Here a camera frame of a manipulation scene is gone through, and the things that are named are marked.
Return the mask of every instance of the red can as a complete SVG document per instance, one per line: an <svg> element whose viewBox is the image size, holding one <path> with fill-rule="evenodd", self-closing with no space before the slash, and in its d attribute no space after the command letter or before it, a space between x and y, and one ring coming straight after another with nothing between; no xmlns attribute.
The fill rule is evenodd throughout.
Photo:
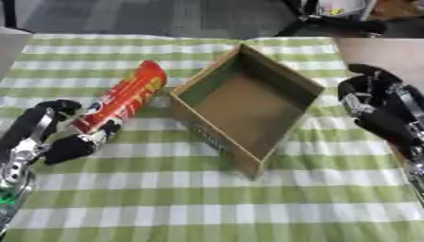
<svg viewBox="0 0 424 242"><path fill-rule="evenodd" d="M81 133L91 133L110 119L124 122L133 117L166 84L164 70L156 62L146 60L70 125Z"/></svg>

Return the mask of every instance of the gray carpet floor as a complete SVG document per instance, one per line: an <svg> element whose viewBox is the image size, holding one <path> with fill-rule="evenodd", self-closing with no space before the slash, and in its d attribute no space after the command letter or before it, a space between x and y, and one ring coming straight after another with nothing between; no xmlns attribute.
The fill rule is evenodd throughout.
<svg viewBox="0 0 424 242"><path fill-rule="evenodd" d="M21 23L34 32L249 39L273 36L293 19L280 0L37 1Z"/></svg>

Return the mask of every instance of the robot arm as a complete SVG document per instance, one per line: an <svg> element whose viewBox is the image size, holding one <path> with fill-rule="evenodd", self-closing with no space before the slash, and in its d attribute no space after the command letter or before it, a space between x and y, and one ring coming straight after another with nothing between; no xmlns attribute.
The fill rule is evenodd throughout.
<svg viewBox="0 0 424 242"><path fill-rule="evenodd" d="M71 100L40 103L18 117L0 139L0 236L34 190L29 168L50 149L45 140L80 107Z"/></svg>
<svg viewBox="0 0 424 242"><path fill-rule="evenodd" d="M355 123L394 146L409 162L410 181L424 196L424 96L380 68L349 65L359 75L339 84L339 100Z"/></svg>

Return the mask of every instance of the green checkered tablecloth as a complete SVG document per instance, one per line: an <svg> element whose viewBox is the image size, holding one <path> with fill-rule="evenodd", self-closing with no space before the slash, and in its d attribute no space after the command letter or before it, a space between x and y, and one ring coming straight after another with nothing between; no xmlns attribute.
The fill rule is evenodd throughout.
<svg viewBox="0 0 424 242"><path fill-rule="evenodd" d="M35 35L0 83L1 130L55 98L87 105L143 60L168 87L95 155L46 167L7 242L424 241L424 213L391 149L338 104L331 39L245 43L327 87L279 160L248 181L174 121L166 92L240 41Z"/></svg>

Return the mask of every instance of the tablecloth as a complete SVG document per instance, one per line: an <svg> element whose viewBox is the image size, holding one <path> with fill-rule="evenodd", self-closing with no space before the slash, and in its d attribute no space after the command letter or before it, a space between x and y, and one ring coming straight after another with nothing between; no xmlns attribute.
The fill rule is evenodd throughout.
<svg viewBox="0 0 424 242"><path fill-rule="evenodd" d="M143 60L167 70L168 86L96 154L37 164L39 189L6 241L424 241L396 157L337 101L348 73L331 39L245 41L327 87L257 181L171 118L167 92L237 43L35 35L0 83L2 130L43 100L88 105Z"/></svg>

